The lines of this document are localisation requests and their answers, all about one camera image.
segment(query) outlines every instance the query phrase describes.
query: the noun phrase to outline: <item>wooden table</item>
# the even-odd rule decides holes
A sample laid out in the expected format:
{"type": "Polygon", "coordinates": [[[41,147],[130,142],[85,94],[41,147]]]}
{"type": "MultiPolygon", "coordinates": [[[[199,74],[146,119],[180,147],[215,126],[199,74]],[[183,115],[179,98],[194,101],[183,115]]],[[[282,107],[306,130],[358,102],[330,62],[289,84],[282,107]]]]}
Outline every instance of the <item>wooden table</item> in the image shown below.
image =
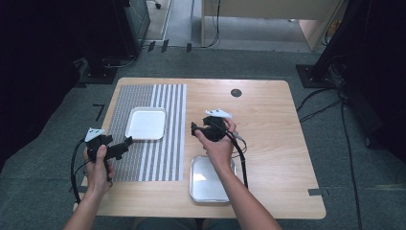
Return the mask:
{"type": "MultiPolygon", "coordinates": [[[[122,217],[234,218],[230,204],[202,205],[189,192],[191,161],[205,155],[191,136],[190,123],[202,124],[206,109],[234,115],[247,142],[245,153],[251,193],[276,219],[322,219],[326,215],[289,86],[282,80],[120,79],[102,128],[108,130],[122,85],[180,84],[187,90],[183,181],[115,182],[98,215],[122,217]],[[239,89],[238,98],[231,90],[239,89]]],[[[237,175],[242,178],[235,158],[237,175]]]]}
{"type": "MultiPolygon", "coordinates": [[[[221,0],[220,17],[301,19],[299,25],[304,38],[310,50],[315,51],[343,2],[344,0],[221,0]]],[[[202,0],[202,46],[205,46],[205,17],[217,16],[217,3],[218,0],[202,0]]]]}

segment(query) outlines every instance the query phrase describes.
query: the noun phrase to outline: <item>black circle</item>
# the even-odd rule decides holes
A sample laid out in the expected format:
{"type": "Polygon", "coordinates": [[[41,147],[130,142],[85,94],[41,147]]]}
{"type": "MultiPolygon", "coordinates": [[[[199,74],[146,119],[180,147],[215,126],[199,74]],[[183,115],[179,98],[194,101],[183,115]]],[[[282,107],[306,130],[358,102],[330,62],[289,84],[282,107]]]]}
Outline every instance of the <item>black circle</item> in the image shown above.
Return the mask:
{"type": "Polygon", "coordinates": [[[231,95],[233,95],[233,97],[238,98],[238,97],[240,97],[240,96],[242,95],[242,92],[241,92],[241,90],[239,90],[239,89],[233,89],[233,90],[231,91],[231,95]]]}

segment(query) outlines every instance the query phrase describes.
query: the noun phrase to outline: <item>white plate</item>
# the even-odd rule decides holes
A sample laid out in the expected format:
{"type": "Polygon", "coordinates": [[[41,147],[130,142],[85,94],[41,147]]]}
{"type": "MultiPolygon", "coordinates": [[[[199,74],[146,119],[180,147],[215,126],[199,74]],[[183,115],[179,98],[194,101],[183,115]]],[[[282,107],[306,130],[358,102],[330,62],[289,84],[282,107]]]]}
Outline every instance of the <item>white plate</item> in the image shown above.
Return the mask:
{"type": "Polygon", "coordinates": [[[167,111],[162,107],[135,107],[129,113],[125,137],[158,140],[164,136],[167,111]]]}
{"type": "MultiPolygon", "coordinates": [[[[231,160],[231,168],[236,173],[236,165],[231,160]]],[[[191,197],[195,202],[229,202],[223,185],[207,156],[197,156],[191,166],[191,197]]]]}

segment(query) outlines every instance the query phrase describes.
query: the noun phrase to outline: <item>forearm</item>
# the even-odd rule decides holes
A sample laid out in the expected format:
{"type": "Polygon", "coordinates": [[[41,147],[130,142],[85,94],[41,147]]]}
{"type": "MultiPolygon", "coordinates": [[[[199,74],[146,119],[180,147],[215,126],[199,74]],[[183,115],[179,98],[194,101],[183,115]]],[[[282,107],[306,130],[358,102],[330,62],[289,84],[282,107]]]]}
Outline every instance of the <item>forearm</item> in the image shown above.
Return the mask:
{"type": "Polygon", "coordinates": [[[101,202],[98,195],[86,194],[64,229],[92,229],[101,202]]]}
{"type": "Polygon", "coordinates": [[[281,229],[272,215],[229,170],[216,170],[242,229],[281,229]]]}

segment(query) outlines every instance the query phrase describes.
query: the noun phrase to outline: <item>person's right hand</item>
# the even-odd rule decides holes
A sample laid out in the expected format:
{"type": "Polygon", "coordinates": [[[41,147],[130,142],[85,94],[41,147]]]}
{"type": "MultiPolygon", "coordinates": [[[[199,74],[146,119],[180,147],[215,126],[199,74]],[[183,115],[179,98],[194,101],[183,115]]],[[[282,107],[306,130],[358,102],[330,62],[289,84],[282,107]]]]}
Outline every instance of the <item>person's right hand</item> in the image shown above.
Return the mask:
{"type": "MultiPolygon", "coordinates": [[[[110,189],[110,182],[107,181],[107,176],[113,178],[114,167],[109,162],[109,171],[107,175],[104,165],[104,157],[107,154],[107,147],[101,145],[97,152],[96,163],[89,162],[86,164],[86,174],[87,174],[87,191],[86,196],[96,196],[102,198],[107,191],[110,189]]],[[[87,149],[83,152],[83,157],[87,160],[87,149]]]]}
{"type": "MultiPolygon", "coordinates": [[[[226,122],[226,125],[228,127],[227,129],[229,131],[236,132],[237,126],[231,119],[224,118],[224,122],[226,122]]],[[[212,162],[216,170],[231,169],[230,160],[234,146],[228,136],[224,136],[218,142],[212,142],[208,140],[204,136],[203,132],[198,129],[194,132],[194,134],[203,145],[203,149],[206,150],[206,153],[209,155],[210,161],[212,162]]]]}

